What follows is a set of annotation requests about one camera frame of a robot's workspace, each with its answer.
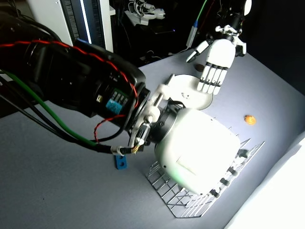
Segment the table surface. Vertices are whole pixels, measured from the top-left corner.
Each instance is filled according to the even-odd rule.
[[[141,68],[150,90],[171,73],[199,76],[184,52]],[[203,53],[195,63],[203,63]],[[100,117],[48,103],[69,127],[87,138]],[[294,138],[304,130],[305,97],[252,56],[236,58],[224,85],[203,110],[249,147],[265,141],[230,188],[198,219],[175,219],[145,178],[155,161],[153,145],[129,156],[117,170],[110,155],[64,142],[19,113],[0,119],[0,228],[221,229],[263,180]],[[244,115],[254,115],[249,126]],[[100,136],[117,127],[105,123]],[[108,144],[125,145],[126,133]]]

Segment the green cable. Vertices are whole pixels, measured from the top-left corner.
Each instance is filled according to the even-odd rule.
[[[76,139],[79,139],[80,141],[83,141],[84,143],[90,145],[90,146],[95,146],[96,143],[92,142],[83,136],[80,136],[79,134],[75,133],[71,129],[67,127],[67,125],[52,111],[51,108],[48,107],[44,103],[44,101],[31,89],[29,88],[23,81],[21,81],[17,76],[14,74],[5,72],[11,79],[13,79],[20,87],[22,87],[26,92],[28,92],[41,106],[43,109],[45,109],[51,116],[54,118],[54,120],[71,136],[75,137]]]
[[[203,9],[204,9],[204,6],[205,6],[205,4],[206,4],[207,1],[208,1],[208,0],[205,0],[205,1],[204,1],[203,5],[202,5],[202,7],[201,7],[201,10],[200,10],[200,12],[199,12],[199,14],[198,14],[198,17],[197,17],[197,19],[196,19],[196,21],[199,20],[200,15],[201,15],[201,13],[202,13],[202,11],[203,11]]]

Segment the orange object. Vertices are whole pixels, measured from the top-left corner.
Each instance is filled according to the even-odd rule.
[[[254,125],[256,123],[256,119],[254,118],[254,116],[252,115],[246,115],[244,117],[244,120],[246,121],[246,123],[248,123],[249,125]]]

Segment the brown round object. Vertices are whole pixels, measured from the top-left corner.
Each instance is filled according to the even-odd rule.
[[[254,125],[256,123],[256,119],[254,116],[252,115],[246,115],[244,117],[244,120],[246,121],[246,123],[248,123],[249,125]]]
[[[204,70],[204,66],[202,64],[196,64],[195,69],[202,73]]]

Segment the wire rack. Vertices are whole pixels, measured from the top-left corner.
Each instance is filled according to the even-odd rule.
[[[250,139],[241,143],[240,150],[223,178],[206,195],[193,194],[180,187],[164,172],[158,162],[151,165],[147,179],[176,218],[202,217],[265,144],[262,142],[251,150],[243,149],[249,141]]]

